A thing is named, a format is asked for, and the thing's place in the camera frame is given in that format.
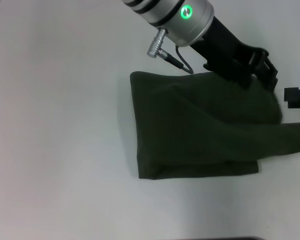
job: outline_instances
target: cable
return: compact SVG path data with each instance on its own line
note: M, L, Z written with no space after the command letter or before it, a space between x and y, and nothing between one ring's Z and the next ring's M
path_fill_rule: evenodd
M187 61L181 56L180 52L179 52L179 46L175 46L175 52L176 54L179 56L179 58L181 59L181 61L186 65L186 67L188 69L186 69L185 67L183 67L182 69L187 72L188 74L194 74L194 70L191 68L191 66L187 63Z

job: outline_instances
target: black stripe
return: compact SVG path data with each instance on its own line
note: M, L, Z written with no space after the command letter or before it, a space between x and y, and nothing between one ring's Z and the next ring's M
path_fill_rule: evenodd
M178 3L174 6L174 8L164 18L162 18L160 21L157 21L155 23L150 23L150 22L149 23L154 27L159 27L165 24L166 22L168 22L170 19L174 17L174 15L179 11L179 9L184 4L184 2L185 0L179 0Z
M135 7L138 4L140 4L143 0L134 0L132 2L125 2L124 4L127 5L128 7Z
M139 10L135 10L134 12L137 14L145 14L146 12L149 12L151 9L153 9L159 2L160 2L160 0L152 0L147 5L145 5L143 8L141 8Z

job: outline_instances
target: folded cloth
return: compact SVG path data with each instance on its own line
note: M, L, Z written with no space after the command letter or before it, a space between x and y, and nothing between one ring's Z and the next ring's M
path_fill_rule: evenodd
M300 152L300 123L281 124L277 98L213 72L130 76L141 179L239 176L257 160Z

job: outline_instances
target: black bracket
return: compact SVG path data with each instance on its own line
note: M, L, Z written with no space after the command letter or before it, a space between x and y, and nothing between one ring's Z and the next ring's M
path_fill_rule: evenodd
M269 60L268 51L240 42L216 17L202 40L191 47L207 60L207 70L227 80L248 87L248 76L255 75L269 91L277 85L278 71Z
M284 101L288 102L289 109L300 109L300 90L298 87L284 89Z

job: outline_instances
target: white surface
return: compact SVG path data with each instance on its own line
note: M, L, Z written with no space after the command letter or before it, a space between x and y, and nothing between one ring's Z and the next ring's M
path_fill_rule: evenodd
M300 122L283 103L300 87L300 0L211 2L270 51L285 121ZM138 179L129 75L184 74L147 57L155 33L120 0L2 0L0 240L300 240L300 154L250 176Z

